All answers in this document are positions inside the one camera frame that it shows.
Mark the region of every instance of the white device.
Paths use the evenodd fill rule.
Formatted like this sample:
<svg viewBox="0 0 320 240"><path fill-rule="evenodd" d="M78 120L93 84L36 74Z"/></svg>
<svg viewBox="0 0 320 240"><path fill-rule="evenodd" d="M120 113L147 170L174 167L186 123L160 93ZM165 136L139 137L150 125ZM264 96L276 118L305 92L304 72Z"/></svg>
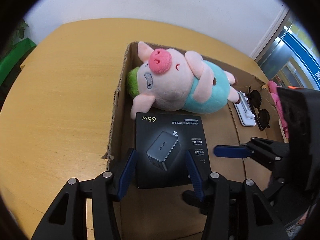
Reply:
<svg viewBox="0 0 320 240"><path fill-rule="evenodd" d="M236 111L238 113L240 122L243 126L255 126L256 121L254 119L254 114L252 114L251 109L248 104L248 98L245 93L238 91L240 97L240 103L234 104Z"/></svg>

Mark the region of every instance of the white wall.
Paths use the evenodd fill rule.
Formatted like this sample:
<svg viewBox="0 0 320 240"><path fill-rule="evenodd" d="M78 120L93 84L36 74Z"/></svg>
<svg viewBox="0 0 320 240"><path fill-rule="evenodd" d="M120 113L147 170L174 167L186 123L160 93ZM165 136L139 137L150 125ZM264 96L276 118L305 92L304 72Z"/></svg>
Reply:
<svg viewBox="0 0 320 240"><path fill-rule="evenodd" d="M154 20L204 33L252 57L283 11L280 0L40 0L25 21L30 27L27 36L39 43L61 24L73 21Z"/></svg>

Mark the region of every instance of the black charger box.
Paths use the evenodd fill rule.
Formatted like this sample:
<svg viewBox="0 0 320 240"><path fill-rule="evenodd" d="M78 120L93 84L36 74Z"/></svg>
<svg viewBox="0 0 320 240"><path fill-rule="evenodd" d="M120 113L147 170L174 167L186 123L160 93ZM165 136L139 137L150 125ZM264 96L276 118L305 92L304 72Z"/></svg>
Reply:
<svg viewBox="0 0 320 240"><path fill-rule="evenodd" d="M199 116L137 113L137 188L161 188L190 184L186 151L210 168L207 143Z"/></svg>

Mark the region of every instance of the pig eye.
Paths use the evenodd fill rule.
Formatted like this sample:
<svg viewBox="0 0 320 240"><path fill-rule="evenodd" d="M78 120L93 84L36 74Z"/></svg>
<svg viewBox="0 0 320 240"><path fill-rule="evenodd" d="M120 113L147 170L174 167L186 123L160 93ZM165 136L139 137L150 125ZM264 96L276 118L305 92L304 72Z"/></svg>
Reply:
<svg viewBox="0 0 320 240"><path fill-rule="evenodd" d="M151 89L151 88L153 87L153 81L152 81L152 76L151 76L151 74L147 72L147 73L144 74L144 77L145 77L146 80L147 80L147 88L148 88L148 89Z"/></svg>

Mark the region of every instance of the white chinese character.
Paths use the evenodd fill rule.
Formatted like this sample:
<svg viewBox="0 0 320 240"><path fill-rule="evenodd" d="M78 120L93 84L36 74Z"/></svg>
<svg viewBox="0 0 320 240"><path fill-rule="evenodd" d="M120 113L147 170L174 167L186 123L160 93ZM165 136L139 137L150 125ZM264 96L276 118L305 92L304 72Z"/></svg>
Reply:
<svg viewBox="0 0 320 240"><path fill-rule="evenodd" d="M315 76L318 78L318 80L320 80L320 71L318 71Z"/></svg>

